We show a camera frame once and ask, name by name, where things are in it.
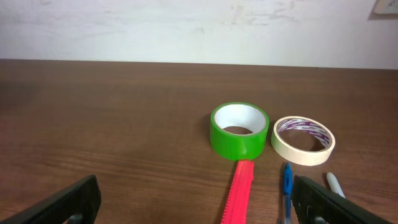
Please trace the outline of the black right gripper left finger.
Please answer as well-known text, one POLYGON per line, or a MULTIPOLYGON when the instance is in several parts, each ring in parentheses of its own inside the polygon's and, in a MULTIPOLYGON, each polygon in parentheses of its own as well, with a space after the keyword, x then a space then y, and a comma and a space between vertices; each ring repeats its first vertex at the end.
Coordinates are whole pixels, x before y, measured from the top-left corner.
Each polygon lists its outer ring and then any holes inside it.
POLYGON ((86 223, 93 224, 101 205, 95 175, 89 175, 33 206, 5 219, 7 224, 86 223))

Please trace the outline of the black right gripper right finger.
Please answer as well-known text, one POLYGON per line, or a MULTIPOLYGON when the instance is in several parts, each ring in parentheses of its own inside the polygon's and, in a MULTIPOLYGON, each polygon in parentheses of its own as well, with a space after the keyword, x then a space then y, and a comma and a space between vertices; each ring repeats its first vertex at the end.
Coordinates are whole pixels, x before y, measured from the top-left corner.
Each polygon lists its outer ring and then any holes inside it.
POLYGON ((304 224, 392 224, 306 176, 294 177, 292 205, 304 224))

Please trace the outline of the blue ballpoint pen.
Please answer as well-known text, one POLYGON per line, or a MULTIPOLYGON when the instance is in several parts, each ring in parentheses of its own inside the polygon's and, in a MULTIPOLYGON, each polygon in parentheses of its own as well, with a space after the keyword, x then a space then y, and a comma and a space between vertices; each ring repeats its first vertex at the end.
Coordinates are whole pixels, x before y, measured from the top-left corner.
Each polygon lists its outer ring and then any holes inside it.
POLYGON ((282 224, 291 223, 291 195, 293 189, 293 172, 291 165, 286 163, 283 174, 283 218, 282 224))

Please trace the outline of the beige masking tape roll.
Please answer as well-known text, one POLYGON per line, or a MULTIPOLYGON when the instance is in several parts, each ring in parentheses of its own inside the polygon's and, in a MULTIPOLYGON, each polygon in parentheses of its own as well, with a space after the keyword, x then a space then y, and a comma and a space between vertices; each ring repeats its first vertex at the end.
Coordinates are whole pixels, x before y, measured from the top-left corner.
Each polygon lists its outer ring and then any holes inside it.
POLYGON ((271 145, 281 157, 302 166, 317 166, 326 162, 335 148, 333 133, 323 124, 303 116, 286 116, 278 119, 272 128, 271 145), (280 135, 284 131, 298 130, 312 135, 322 145, 320 151, 305 151, 292 146, 280 135))

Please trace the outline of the red utility knife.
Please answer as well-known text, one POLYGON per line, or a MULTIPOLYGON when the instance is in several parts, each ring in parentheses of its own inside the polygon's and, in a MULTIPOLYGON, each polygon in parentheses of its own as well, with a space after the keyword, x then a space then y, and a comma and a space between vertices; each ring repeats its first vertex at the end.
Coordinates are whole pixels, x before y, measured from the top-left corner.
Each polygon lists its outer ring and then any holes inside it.
POLYGON ((253 161, 238 161, 221 224, 245 224, 251 184, 254 179, 253 161))

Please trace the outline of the green tape roll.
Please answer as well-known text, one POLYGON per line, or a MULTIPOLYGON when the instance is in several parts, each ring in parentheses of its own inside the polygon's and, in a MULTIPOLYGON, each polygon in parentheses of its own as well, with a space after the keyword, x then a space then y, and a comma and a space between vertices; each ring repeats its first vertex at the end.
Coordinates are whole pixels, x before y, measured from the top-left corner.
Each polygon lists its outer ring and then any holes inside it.
POLYGON ((232 161, 258 157, 264 150, 269 117, 259 107, 229 102, 216 107, 210 118, 210 143, 221 157, 232 161))

